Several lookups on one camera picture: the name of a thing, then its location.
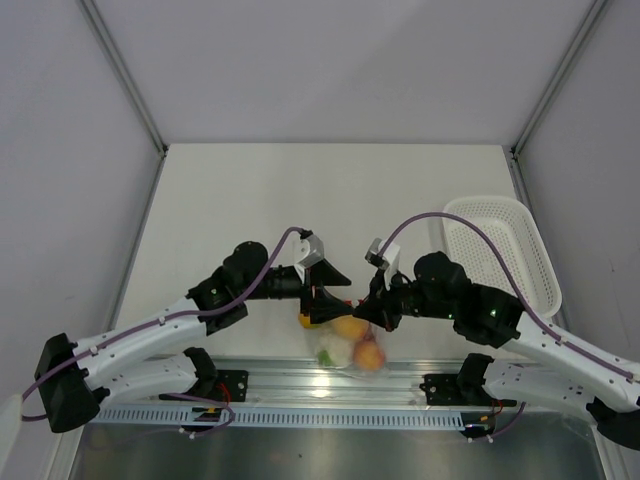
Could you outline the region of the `right aluminium frame post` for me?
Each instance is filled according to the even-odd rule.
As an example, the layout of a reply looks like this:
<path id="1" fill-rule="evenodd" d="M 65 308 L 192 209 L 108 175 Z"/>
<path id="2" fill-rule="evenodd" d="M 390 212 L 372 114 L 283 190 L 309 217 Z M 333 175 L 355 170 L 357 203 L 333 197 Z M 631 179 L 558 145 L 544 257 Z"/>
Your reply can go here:
<path id="1" fill-rule="evenodd" d="M 551 109 L 581 56 L 585 53 L 591 38 L 596 33 L 599 25 L 613 4 L 614 1 L 610 0 L 594 0 L 589 2 L 586 13 L 582 16 L 577 27 L 570 35 L 568 44 L 563 49 L 541 94 L 534 103 L 533 108 L 510 148 L 511 156 L 515 161 L 519 160 L 525 147 Z"/>

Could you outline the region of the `aluminium frame post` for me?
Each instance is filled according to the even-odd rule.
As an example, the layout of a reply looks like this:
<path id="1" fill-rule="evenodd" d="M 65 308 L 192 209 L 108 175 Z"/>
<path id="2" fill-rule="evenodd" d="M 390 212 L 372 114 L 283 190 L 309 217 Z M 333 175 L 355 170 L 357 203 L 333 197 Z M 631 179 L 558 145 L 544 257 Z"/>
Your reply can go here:
<path id="1" fill-rule="evenodd" d="M 87 26 L 91 30 L 123 94 L 142 126 L 144 133 L 148 137 L 154 150 L 163 158 L 166 155 L 168 146 L 100 11 L 98 3 L 93 0 L 79 0 L 76 1 L 76 5 L 82 13 Z"/>
<path id="2" fill-rule="evenodd" d="M 563 49 L 541 94 L 534 103 L 533 108 L 510 148 L 511 156 L 515 161 L 519 160 L 525 147 L 551 109 L 581 56 L 585 53 L 591 38 L 596 33 L 599 25 L 613 4 L 614 1 L 610 0 L 594 0 L 589 2 L 586 13 L 582 16 L 577 27 L 570 35 L 568 44 Z"/>

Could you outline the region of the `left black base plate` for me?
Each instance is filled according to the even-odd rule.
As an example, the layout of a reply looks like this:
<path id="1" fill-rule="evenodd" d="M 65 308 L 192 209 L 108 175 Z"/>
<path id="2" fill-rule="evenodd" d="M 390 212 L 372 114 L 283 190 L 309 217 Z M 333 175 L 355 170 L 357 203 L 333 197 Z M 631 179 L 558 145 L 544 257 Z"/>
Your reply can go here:
<path id="1" fill-rule="evenodd" d="M 173 372 L 157 386 L 158 395 L 171 399 L 173 394 L 187 395 L 223 403 L 244 402 L 249 374 L 245 370 Z"/>

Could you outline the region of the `clear zip top bag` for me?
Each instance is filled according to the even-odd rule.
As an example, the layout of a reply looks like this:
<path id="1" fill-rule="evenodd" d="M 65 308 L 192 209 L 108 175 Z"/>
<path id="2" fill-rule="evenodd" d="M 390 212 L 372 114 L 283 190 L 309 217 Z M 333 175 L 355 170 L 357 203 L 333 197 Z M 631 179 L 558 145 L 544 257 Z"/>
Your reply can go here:
<path id="1" fill-rule="evenodd" d="M 324 370 L 373 381 L 390 375 L 380 327 L 353 315 L 350 300 L 315 298 L 301 305 L 298 322 L 309 331 L 311 353 Z"/>

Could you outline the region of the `white perforated plastic basket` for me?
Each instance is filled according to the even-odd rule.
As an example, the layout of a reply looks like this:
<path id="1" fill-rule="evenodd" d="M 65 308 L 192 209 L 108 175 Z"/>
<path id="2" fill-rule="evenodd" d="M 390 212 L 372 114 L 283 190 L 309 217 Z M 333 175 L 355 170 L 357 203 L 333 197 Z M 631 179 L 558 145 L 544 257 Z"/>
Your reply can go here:
<path id="1" fill-rule="evenodd" d="M 541 317 L 551 318 L 562 304 L 561 289 L 530 211 L 521 202 L 502 196 L 470 196 L 450 201 L 444 211 L 478 227 L 474 230 L 445 218 L 444 240 L 449 258 L 462 265 L 475 283 L 514 294 L 503 266 Z"/>

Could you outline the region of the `orange fruit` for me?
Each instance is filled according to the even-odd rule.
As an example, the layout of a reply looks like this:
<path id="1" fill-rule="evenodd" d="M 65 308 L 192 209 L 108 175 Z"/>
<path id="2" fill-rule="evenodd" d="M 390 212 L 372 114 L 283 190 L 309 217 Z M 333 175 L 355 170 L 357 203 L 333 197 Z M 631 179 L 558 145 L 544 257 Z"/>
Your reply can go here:
<path id="1" fill-rule="evenodd" d="M 350 315 L 341 316 L 332 320 L 330 327 L 336 335 L 354 342 L 364 339 L 370 330 L 367 321 L 354 318 Z"/>

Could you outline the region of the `aluminium mounting rail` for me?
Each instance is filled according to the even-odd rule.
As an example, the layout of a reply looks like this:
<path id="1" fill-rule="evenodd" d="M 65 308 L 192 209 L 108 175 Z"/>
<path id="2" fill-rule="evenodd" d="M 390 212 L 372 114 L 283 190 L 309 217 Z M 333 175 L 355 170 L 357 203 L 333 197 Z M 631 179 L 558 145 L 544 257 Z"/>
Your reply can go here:
<path id="1" fill-rule="evenodd" d="M 217 370 L 249 374 L 246 405 L 314 408 L 346 406 L 383 409 L 428 405 L 419 385 L 426 374 L 460 374 L 463 361 L 389 361 L 390 375 L 373 381 L 354 379 L 320 368 L 314 360 L 233 359 L 216 357 Z M 566 415 L 587 413 L 594 396 L 581 382 L 570 381 L 545 367 L 515 360 L 494 360 L 471 377 L 485 379 L 484 390 L 498 399 L 516 400 Z"/>

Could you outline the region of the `left aluminium frame post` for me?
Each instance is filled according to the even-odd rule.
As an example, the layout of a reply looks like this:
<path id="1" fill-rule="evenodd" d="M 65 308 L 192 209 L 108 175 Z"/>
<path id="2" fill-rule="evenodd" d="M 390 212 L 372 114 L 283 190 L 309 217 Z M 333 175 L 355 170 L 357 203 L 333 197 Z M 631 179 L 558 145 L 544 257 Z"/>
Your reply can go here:
<path id="1" fill-rule="evenodd" d="M 144 133 L 148 137 L 154 150 L 163 158 L 166 155 L 168 146 L 100 11 L 98 3 L 93 0 L 79 0 L 76 1 L 76 5 L 82 13 L 87 26 L 91 30 L 123 94 L 142 126 Z"/>

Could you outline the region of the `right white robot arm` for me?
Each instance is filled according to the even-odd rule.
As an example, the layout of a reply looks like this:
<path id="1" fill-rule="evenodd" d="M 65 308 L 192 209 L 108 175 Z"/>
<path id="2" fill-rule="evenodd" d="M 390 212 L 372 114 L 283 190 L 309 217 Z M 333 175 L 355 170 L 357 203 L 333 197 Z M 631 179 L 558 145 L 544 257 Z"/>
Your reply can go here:
<path id="1" fill-rule="evenodd" d="M 505 350 L 550 368 L 525 373 L 491 357 L 467 357 L 456 380 L 468 403 L 508 399 L 564 411 L 584 419 L 608 440 L 639 447 L 639 365 L 539 317 L 522 299 L 472 282 L 463 267 L 442 252 L 414 264 L 406 277 L 380 253 L 365 256 L 375 266 L 357 318 L 394 331 L 407 317 L 442 319 L 467 341 Z"/>

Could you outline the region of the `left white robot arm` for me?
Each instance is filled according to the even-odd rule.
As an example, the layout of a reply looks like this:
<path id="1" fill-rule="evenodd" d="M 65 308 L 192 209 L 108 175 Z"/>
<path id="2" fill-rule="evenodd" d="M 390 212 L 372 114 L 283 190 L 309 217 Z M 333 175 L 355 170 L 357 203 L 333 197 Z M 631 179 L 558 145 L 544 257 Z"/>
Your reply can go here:
<path id="1" fill-rule="evenodd" d="M 136 325 L 76 342 L 64 333 L 49 338 L 34 374 L 42 417 L 52 432 L 66 433 L 118 402 L 149 396 L 207 399 L 216 390 L 218 372 L 204 349 L 190 347 L 160 361 L 155 355 L 231 327 L 247 317 L 249 300 L 296 299 L 309 319 L 327 321 L 329 308 L 344 314 L 349 305 L 326 289 L 350 283 L 325 259 L 315 236 L 299 241 L 288 266 L 274 265 L 262 244 L 243 242 L 184 297 Z"/>

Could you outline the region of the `peach fruit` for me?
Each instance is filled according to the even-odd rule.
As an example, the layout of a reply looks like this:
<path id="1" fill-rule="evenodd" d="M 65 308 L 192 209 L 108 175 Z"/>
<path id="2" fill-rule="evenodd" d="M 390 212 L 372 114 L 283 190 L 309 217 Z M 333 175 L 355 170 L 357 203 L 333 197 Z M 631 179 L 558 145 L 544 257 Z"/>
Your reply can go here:
<path id="1" fill-rule="evenodd" d="M 358 342 L 353 350 L 353 363 L 364 371 L 378 371 L 385 365 L 386 357 L 382 348 L 374 340 Z"/>

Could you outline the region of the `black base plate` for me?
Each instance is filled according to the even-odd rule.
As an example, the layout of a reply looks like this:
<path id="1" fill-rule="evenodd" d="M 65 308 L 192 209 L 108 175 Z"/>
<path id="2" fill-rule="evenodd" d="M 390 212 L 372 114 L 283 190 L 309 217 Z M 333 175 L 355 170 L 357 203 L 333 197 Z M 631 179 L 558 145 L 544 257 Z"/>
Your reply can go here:
<path id="1" fill-rule="evenodd" d="M 223 403 L 244 402 L 249 374 L 245 370 L 173 372 L 157 386 L 158 395 L 171 399 L 173 394 L 187 395 Z"/>
<path id="2" fill-rule="evenodd" d="M 516 400 L 498 399 L 484 390 L 483 377 L 426 374 L 419 385 L 430 406 L 515 407 Z"/>

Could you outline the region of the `yellow green mango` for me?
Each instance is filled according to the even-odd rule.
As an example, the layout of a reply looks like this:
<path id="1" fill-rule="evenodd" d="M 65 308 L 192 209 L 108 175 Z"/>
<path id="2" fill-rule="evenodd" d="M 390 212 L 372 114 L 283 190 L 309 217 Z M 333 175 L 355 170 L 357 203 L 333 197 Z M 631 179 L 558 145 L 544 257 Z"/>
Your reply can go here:
<path id="1" fill-rule="evenodd" d="M 298 322 L 304 329 L 307 330 L 314 330 L 320 327 L 319 324 L 312 323 L 311 318 L 308 315 L 304 315 L 302 313 L 298 315 Z"/>

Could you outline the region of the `white cauliflower with leaves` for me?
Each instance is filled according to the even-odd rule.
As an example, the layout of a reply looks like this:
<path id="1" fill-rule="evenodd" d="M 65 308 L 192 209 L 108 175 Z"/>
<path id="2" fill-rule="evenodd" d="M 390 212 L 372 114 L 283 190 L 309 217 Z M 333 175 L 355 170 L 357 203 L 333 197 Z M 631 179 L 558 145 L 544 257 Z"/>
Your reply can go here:
<path id="1" fill-rule="evenodd" d="M 322 334 L 315 345 L 316 359 L 322 367 L 345 368 L 352 363 L 354 343 L 334 334 Z"/>

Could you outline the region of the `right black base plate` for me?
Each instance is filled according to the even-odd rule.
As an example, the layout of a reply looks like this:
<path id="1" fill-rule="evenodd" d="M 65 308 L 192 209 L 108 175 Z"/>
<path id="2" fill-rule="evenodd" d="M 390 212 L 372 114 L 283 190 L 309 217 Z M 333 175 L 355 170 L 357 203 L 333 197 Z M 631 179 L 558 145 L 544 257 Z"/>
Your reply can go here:
<path id="1" fill-rule="evenodd" d="M 430 406 L 515 407 L 516 400 L 498 399 L 484 390 L 483 377 L 426 374 L 419 385 Z"/>

